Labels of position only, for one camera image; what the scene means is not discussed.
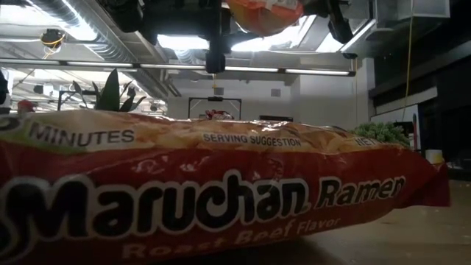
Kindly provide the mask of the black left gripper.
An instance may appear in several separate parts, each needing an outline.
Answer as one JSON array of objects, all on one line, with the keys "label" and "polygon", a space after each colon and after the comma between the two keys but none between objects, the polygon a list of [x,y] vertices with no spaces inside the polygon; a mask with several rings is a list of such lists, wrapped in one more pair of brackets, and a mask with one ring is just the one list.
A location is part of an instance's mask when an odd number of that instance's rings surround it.
[{"label": "black left gripper", "polygon": [[140,33],[146,40],[157,40],[158,35],[202,35],[201,11],[198,1],[145,1]]}]

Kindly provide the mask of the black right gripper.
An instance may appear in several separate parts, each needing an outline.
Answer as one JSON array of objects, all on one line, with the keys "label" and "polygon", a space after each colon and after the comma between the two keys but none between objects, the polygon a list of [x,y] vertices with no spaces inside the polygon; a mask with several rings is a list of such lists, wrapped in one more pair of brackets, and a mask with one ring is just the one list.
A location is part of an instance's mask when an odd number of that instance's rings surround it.
[{"label": "black right gripper", "polygon": [[328,18],[328,29],[339,43],[348,43],[353,38],[350,23],[342,14],[339,0],[310,0],[305,4],[306,15]]}]

